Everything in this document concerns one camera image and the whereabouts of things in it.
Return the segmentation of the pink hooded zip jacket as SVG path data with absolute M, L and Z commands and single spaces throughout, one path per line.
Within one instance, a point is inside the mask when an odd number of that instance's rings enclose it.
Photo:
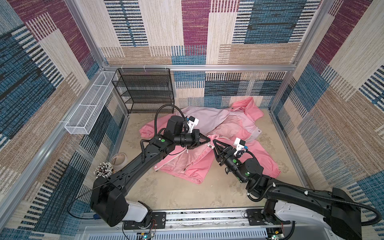
M 261 130 L 255 122 L 262 118 L 264 113 L 257 107 L 252 97 L 235 102 L 227 109 L 188 106 L 182 109 L 182 112 L 186 117 L 199 119 L 197 129 L 211 140 L 217 139 L 226 144 L 233 144 L 236 138 L 245 141 L 250 152 L 264 168 L 265 175 L 273 178 L 280 175 L 278 164 L 257 141 Z M 210 142 L 194 150 L 176 147 L 170 155 L 154 166 L 154 170 L 201 184 L 215 160 L 213 145 Z

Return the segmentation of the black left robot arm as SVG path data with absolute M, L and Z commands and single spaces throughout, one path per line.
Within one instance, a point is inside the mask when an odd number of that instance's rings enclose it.
M 134 221 L 143 225 L 151 221 L 151 209 L 142 202 L 128 203 L 126 195 L 134 184 L 154 165 L 162 161 L 177 146 L 193 150 L 210 142 L 200 130 L 189 126 L 193 117 L 183 113 L 171 116 L 165 129 L 155 131 L 142 152 L 121 170 L 109 177 L 98 177 L 91 193 L 91 209 L 110 227 L 122 221 Z

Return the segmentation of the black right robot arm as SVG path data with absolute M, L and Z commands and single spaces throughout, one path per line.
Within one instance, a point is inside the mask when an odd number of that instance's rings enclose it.
M 267 222 L 295 221 L 323 226 L 345 240 L 362 239 L 362 227 L 379 223 L 382 214 L 375 208 L 354 202 L 343 190 L 317 191 L 278 181 L 263 173 L 255 155 L 242 149 L 250 158 L 241 162 L 238 150 L 214 140 L 217 162 L 226 166 L 241 183 L 253 202 L 266 199 L 262 213 Z

